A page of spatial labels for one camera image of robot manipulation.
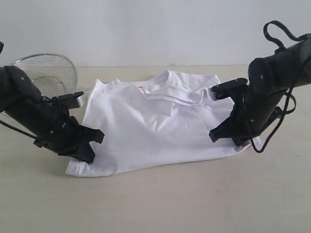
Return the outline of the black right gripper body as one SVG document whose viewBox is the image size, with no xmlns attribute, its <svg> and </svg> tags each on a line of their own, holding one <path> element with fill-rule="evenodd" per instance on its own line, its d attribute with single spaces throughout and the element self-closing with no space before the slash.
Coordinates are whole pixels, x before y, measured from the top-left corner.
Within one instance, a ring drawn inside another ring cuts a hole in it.
<svg viewBox="0 0 311 233">
<path fill-rule="evenodd" d="M 262 113 L 232 112 L 230 116 L 209 132 L 212 142 L 229 138 L 236 146 L 256 138 L 261 134 Z"/>
</svg>

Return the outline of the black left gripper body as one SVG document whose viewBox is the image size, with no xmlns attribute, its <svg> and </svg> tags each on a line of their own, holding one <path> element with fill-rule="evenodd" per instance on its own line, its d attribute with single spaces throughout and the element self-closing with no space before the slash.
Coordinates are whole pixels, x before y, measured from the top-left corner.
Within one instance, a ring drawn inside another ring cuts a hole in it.
<svg viewBox="0 0 311 233">
<path fill-rule="evenodd" d="M 82 142 L 102 143 L 104 133 L 99 129 L 92 129 L 80 125 L 75 117 L 70 116 L 66 123 L 38 136 L 34 144 L 45 147 L 58 155 L 68 155 L 68 152 Z"/>
</svg>

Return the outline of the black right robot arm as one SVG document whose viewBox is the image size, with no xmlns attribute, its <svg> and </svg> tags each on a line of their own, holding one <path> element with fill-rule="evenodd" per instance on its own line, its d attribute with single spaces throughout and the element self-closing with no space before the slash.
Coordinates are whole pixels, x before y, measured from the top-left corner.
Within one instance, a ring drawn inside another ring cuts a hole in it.
<svg viewBox="0 0 311 233">
<path fill-rule="evenodd" d="M 284 111 L 278 103 L 290 87 L 311 83 L 311 41 L 297 43 L 272 56 L 254 59 L 248 78 L 237 78 L 210 88 L 215 100 L 231 98 L 229 117 L 210 131 L 213 142 L 230 138 L 240 146 L 255 138 Z"/>
</svg>

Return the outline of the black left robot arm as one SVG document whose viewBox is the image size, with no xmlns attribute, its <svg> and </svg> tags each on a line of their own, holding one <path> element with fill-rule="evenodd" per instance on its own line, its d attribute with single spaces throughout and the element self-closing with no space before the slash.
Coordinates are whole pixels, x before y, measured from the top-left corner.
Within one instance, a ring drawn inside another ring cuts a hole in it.
<svg viewBox="0 0 311 233">
<path fill-rule="evenodd" d="M 92 163 L 91 142 L 101 143 L 104 133 L 82 126 L 70 115 L 83 106 L 76 91 L 78 74 L 73 62 L 58 53 L 37 53 L 0 69 L 0 111 L 28 132 L 1 121 L 1 125 L 34 139 L 39 148 L 59 156 Z"/>
</svg>

